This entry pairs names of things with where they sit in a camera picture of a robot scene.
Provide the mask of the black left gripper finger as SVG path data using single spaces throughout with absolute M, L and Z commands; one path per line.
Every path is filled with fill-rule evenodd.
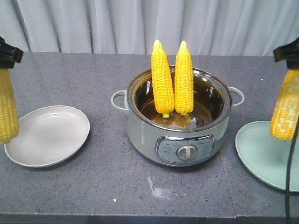
M 15 46 L 6 43 L 5 39 L 0 37 L 0 67 L 12 69 L 15 63 L 20 63 L 23 57 L 23 51 Z

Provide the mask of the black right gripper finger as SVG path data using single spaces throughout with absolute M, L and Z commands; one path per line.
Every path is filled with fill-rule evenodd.
M 286 61 L 288 69 L 294 70 L 299 68 L 299 38 L 289 44 L 277 47 L 273 50 L 274 61 Z

